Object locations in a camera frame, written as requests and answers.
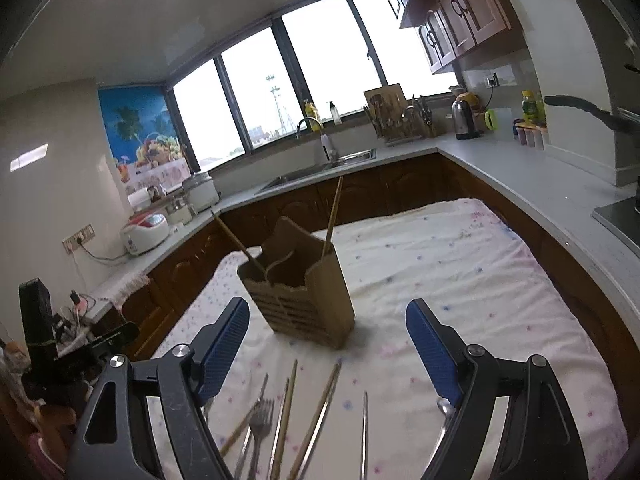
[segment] wall socket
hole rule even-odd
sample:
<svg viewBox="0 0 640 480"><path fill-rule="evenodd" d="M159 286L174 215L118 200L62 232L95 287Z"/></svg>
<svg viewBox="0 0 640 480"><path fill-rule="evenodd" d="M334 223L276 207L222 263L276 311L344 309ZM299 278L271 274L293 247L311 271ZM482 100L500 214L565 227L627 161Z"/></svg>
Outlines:
<svg viewBox="0 0 640 480"><path fill-rule="evenodd" d="M76 249L79 249L78 238L82 240L82 243L86 243L92 238L95 238L95 231L91 224L80 229L76 234L62 240L62 244L65 247L66 254L73 253Z"/></svg>
<svg viewBox="0 0 640 480"><path fill-rule="evenodd" d="M493 75L486 78L484 80L484 84L487 88L496 88L497 86L500 86L500 81L498 80L497 73L494 72Z"/></svg>

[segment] rice cooker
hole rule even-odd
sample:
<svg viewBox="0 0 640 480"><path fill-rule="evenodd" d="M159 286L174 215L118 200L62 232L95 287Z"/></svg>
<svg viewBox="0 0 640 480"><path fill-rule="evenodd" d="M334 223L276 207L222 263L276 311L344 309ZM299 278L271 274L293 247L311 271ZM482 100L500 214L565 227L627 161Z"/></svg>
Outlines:
<svg viewBox="0 0 640 480"><path fill-rule="evenodd" d="M216 186L206 171L200 171L185 179L182 183L182 189L188 197L189 203L193 204L198 213L220 200Z"/></svg>
<svg viewBox="0 0 640 480"><path fill-rule="evenodd" d="M158 247L169 236L169 224L160 213L134 216L120 231L122 243L134 256Z"/></svg>

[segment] blue poster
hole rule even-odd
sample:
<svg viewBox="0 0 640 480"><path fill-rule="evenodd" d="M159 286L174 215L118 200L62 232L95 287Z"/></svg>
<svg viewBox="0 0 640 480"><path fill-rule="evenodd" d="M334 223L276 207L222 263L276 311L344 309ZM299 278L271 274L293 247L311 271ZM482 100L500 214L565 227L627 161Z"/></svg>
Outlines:
<svg viewBox="0 0 640 480"><path fill-rule="evenodd" d="M98 90L111 154L127 194L190 175L160 87Z"/></svg>

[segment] ceiling light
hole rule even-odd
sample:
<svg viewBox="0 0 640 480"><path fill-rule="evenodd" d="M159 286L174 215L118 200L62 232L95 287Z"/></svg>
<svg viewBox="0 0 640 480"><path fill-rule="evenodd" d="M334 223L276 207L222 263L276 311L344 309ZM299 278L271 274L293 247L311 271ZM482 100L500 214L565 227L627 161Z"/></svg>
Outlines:
<svg viewBox="0 0 640 480"><path fill-rule="evenodd" d="M41 158L44 158L44 156L47 155L48 147L49 147L48 144L43 144L42 146L36 148L35 150L31 150L30 152L23 153L18 158L14 158L14 160L11 161L11 171L18 170L18 168L24 168L25 166L28 166L32 162L35 162L36 160L40 160Z"/></svg>

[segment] silver bolt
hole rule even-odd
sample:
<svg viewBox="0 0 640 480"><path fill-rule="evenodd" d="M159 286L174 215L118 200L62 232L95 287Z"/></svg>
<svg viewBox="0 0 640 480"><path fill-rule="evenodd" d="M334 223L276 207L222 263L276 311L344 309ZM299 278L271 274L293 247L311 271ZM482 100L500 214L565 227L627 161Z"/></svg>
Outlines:
<svg viewBox="0 0 640 480"><path fill-rule="evenodd" d="M466 351L473 357L482 357L484 355L484 348L480 345L469 345L466 347Z"/></svg>
<svg viewBox="0 0 640 480"><path fill-rule="evenodd" d="M124 364L124 361L126 360L127 359L126 357L124 357L124 355L114 355L111 359L109 359L109 364L114 368L119 368Z"/></svg>
<svg viewBox="0 0 640 480"><path fill-rule="evenodd" d="M174 350L172 354L176 357L184 357L189 353L189 345L176 345L174 346Z"/></svg>
<svg viewBox="0 0 640 480"><path fill-rule="evenodd" d="M540 368L544 368L546 366L546 359L542 357L542 355L533 355L531 356L531 362Z"/></svg>

